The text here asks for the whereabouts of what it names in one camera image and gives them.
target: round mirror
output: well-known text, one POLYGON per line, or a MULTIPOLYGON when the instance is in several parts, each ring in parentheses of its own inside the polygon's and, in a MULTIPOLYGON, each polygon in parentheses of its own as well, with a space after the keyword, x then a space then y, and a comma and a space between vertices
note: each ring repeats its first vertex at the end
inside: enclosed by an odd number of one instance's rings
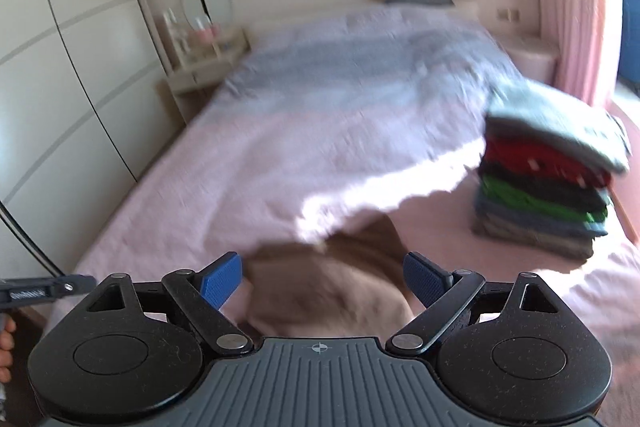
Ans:
POLYGON ((231 0, 180 0, 184 17, 190 26, 198 28, 199 22, 209 17, 213 24, 228 26, 233 20, 231 0))

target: folded clothing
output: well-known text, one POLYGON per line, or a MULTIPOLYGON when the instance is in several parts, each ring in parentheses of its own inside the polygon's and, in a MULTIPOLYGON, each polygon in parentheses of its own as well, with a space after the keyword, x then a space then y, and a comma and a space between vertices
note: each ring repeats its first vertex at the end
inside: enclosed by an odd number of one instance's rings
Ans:
POLYGON ((562 204, 550 203, 530 196, 526 192, 512 187, 510 184, 494 178, 484 176, 482 178, 482 191, 490 200, 502 203, 514 210, 525 212, 537 212, 543 216, 555 217, 563 221, 574 223, 603 223, 607 219, 607 209, 597 212, 580 212, 563 206, 562 204))
POLYGON ((540 82, 519 79, 500 84, 485 120, 487 136, 530 137, 594 171, 629 170, 631 147, 619 120, 540 82))
POLYGON ((581 237, 559 237, 520 227, 500 217, 486 214, 476 217, 473 231, 494 239, 543 248, 571 259, 586 260, 593 256, 593 240, 581 237))
POLYGON ((580 212, 601 212, 610 205, 606 188, 579 187, 563 180, 524 176, 506 169, 499 163, 482 160, 478 168, 481 176, 491 176, 507 182, 530 196, 552 203, 562 204, 580 212))
POLYGON ((527 138, 486 138, 484 160, 499 163, 515 174, 564 180, 580 187, 607 187, 610 172, 591 171, 553 147, 527 138))
POLYGON ((514 210, 501 203, 492 201, 484 195, 482 190, 478 190, 475 206, 476 214, 478 214, 479 217, 493 214, 509 223, 513 223, 524 229, 534 230, 535 232, 548 233, 559 237, 583 237, 587 239, 607 235, 607 229, 604 223, 560 221, 559 219, 542 216, 535 212, 514 210))

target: wardrobe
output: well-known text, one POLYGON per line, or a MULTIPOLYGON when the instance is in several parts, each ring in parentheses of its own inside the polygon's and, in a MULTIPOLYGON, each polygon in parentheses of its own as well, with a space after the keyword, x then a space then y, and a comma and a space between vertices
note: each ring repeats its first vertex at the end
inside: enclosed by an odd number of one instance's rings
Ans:
POLYGON ((0 0, 0 278, 70 273, 182 128, 145 0, 0 0))

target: wooden floor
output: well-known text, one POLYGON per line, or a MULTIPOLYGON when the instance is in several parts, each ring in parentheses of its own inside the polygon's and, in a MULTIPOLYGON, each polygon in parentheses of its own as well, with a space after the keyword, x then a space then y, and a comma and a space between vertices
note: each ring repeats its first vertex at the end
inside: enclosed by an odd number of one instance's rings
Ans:
POLYGON ((35 427, 42 415, 36 404, 27 376, 27 358, 42 336, 37 327, 22 314, 12 314, 18 330, 15 332, 13 380, 6 386, 7 421, 15 427, 35 427))

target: bed sheet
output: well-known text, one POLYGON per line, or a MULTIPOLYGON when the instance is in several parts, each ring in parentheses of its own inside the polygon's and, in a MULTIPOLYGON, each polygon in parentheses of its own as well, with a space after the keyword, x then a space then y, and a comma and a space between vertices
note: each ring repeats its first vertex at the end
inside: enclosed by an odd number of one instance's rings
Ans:
MULTIPOLYGON (((496 281, 540 271, 614 361, 603 420, 640 425, 640 266, 615 216, 583 266, 470 231, 487 96, 521 81, 479 25, 428 10, 379 7, 280 35, 229 78, 77 271, 159 280, 228 250, 356 229, 382 210, 409 249, 446 269, 496 281), (371 68, 379 54, 393 68, 371 68)), ((223 307, 231 320, 245 318, 250 291, 243 283, 223 307)), ((57 303, 50 325, 73 304, 57 303)))

